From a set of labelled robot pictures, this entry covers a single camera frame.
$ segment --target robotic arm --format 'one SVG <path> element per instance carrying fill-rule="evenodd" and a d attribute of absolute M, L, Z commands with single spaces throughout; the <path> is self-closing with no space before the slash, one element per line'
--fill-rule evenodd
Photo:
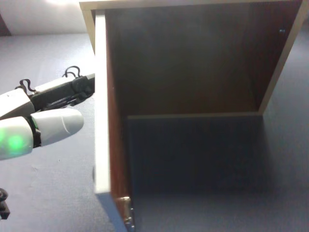
<path fill-rule="evenodd" d="M 70 68 L 78 70 L 77 76 L 68 71 Z M 77 110 L 63 108 L 85 101 L 94 91 L 95 75 L 80 76 L 80 69 L 71 66 L 62 78 L 34 89 L 24 79 L 15 90 L 0 95 L 0 161 L 26 155 L 78 132 L 84 125 L 83 116 Z M 7 196 L 0 188 L 0 219 L 10 214 Z"/>

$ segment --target green light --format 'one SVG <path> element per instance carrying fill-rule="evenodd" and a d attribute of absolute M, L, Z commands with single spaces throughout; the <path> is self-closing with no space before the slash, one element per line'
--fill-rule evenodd
<path fill-rule="evenodd" d="M 2 142 L 2 140 L 4 139 L 4 137 L 5 137 L 4 130 L 0 130 L 0 143 Z"/>
<path fill-rule="evenodd" d="M 24 141 L 21 136 L 15 135 L 8 139 L 8 144 L 11 150 L 18 151 L 23 148 Z"/>

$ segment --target gray floor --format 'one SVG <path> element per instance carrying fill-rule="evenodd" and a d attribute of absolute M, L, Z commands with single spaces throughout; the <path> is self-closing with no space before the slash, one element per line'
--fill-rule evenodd
<path fill-rule="evenodd" d="M 264 120 L 129 122 L 138 232 L 308 231 L 308 51 L 303 28 Z M 0 93 L 70 65 L 94 71 L 85 34 L 0 38 L 0 54 Z M 85 125 L 75 136 L 0 162 L 12 211 L 1 232 L 113 231 L 93 194 L 93 103 L 76 107 Z"/>

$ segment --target wooden cabinet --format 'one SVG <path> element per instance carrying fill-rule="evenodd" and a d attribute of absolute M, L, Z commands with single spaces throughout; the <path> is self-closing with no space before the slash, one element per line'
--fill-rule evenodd
<path fill-rule="evenodd" d="M 95 190 L 131 221 L 125 120 L 262 115 L 308 0 L 81 2 L 96 54 Z"/>

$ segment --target cabinet door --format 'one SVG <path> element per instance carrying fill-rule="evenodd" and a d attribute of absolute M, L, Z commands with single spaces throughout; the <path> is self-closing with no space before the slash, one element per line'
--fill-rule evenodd
<path fill-rule="evenodd" d="M 95 193 L 117 232 L 133 231 L 128 162 L 104 11 L 96 11 Z"/>

